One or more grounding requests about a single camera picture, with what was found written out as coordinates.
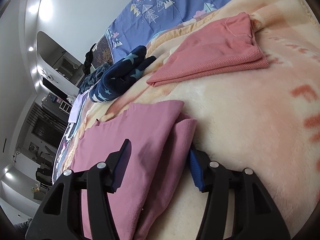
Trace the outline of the pink long-sleeve shirt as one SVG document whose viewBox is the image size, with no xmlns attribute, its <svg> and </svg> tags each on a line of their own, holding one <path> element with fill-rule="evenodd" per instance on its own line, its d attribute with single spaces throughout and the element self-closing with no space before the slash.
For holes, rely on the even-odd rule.
<svg viewBox="0 0 320 240">
<path fill-rule="evenodd" d="M 131 103 L 119 116 L 96 121 L 79 139 L 71 169 L 91 168 L 129 139 L 132 152 L 122 184 L 109 202 L 120 239 L 145 239 L 168 207 L 184 170 L 196 119 L 184 102 Z"/>
</svg>

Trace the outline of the folded lavender garment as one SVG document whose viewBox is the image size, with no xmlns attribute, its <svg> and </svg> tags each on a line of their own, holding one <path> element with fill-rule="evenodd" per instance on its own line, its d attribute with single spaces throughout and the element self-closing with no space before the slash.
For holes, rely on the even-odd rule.
<svg viewBox="0 0 320 240">
<path fill-rule="evenodd" d="M 68 118 L 69 123 L 76 123 L 77 122 L 78 116 L 79 116 L 80 111 L 82 109 L 82 105 L 86 101 L 86 98 L 87 98 L 87 92 L 85 92 L 83 94 L 79 94 L 75 98 L 75 100 L 72 104 L 69 118 Z"/>
</svg>

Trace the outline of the white shelf rack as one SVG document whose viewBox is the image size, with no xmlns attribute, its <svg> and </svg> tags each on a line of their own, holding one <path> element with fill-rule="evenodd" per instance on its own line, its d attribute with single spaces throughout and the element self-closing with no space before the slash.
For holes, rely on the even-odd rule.
<svg viewBox="0 0 320 240">
<path fill-rule="evenodd" d="M 71 109 L 72 109 L 72 105 L 70 105 L 68 102 L 65 102 L 65 101 L 61 101 L 60 102 L 60 105 L 59 105 L 59 109 L 65 113 L 65 114 L 70 114 L 71 112 Z"/>
</svg>

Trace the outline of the dark teal fleece blanket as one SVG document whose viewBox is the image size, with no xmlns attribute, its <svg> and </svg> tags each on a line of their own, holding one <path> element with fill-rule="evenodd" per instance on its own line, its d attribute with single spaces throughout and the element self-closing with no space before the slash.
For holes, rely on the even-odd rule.
<svg viewBox="0 0 320 240">
<path fill-rule="evenodd" d="M 106 72 L 110 68 L 109 63 L 105 63 L 98 67 L 93 73 L 86 76 L 83 80 L 83 82 L 80 85 L 78 94 L 83 94 L 85 91 L 90 89 L 93 85 L 95 85 L 102 77 L 104 72 Z"/>
</svg>

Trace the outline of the navy star-pattern fleece garment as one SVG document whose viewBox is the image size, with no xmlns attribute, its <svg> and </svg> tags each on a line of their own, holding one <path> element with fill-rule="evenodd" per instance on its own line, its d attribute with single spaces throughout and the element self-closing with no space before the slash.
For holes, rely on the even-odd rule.
<svg viewBox="0 0 320 240">
<path fill-rule="evenodd" d="M 144 70 L 155 61 L 155 56 L 146 57 L 145 46 L 137 46 L 103 73 L 89 91 L 90 100 L 105 102 L 118 98 L 134 85 L 142 77 Z"/>
</svg>

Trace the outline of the folded coral pink garment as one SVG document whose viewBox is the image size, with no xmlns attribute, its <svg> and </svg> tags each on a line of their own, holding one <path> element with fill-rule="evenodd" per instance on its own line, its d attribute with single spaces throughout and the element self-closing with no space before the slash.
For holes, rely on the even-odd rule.
<svg viewBox="0 0 320 240">
<path fill-rule="evenodd" d="M 211 22 L 190 34 L 148 80 L 153 87 L 209 75 L 264 69 L 269 64 L 258 46 L 250 16 Z"/>
</svg>

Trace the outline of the blue tree-print duvet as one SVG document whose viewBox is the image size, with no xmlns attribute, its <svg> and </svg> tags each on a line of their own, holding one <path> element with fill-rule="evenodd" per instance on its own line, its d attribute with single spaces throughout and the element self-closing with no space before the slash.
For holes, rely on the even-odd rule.
<svg viewBox="0 0 320 240">
<path fill-rule="evenodd" d="M 216 11 L 231 0 L 131 0 L 107 28 L 115 62 L 161 32 Z"/>
</svg>

